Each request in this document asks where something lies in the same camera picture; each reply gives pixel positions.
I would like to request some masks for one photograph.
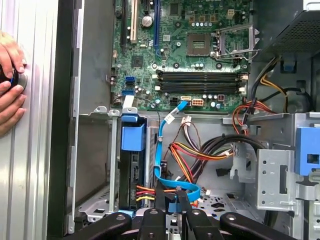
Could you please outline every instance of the metal frame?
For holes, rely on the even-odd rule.
[[[47,237],[49,159],[58,0],[2,0],[1,30],[27,58],[21,121],[0,138],[0,238]]]

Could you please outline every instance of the sata port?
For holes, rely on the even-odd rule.
[[[191,105],[193,107],[203,107],[205,101],[203,99],[192,99]]]
[[[181,96],[180,98],[182,101],[191,101],[192,100],[191,96]]]

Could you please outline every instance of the expansion slot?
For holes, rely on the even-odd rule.
[[[236,94],[238,77],[227,72],[161,72],[159,84],[165,93]]]
[[[130,30],[130,42],[136,44],[138,42],[138,1],[131,0],[131,30]]]
[[[127,15],[128,15],[128,0],[122,0],[122,19],[121,19],[121,36],[120,45],[122,52],[126,50],[127,41]]]
[[[161,17],[161,0],[155,0],[154,5],[154,35],[153,35],[153,45],[155,49],[156,55],[160,55],[159,53],[159,34],[160,34],[160,17]]]

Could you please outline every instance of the blue drive bracket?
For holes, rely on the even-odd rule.
[[[121,150],[141,152],[146,147],[146,124],[141,126],[123,126]]]
[[[320,169],[320,128],[298,127],[295,135],[295,173],[308,176]]]

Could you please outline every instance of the black wire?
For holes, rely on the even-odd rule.
[[[297,87],[286,87],[286,88],[283,88],[284,92],[296,92],[298,95],[303,95],[305,96],[305,98],[307,99],[308,103],[309,103],[309,110],[308,112],[310,111],[315,111],[315,107],[314,107],[314,102],[311,98],[311,96],[307,93],[307,92],[302,92],[300,88],[297,88]],[[272,99],[273,97],[279,95],[281,92],[280,91],[276,91],[275,93],[271,94],[270,96],[267,96],[261,100],[259,100],[260,102],[264,103],[270,99]]]

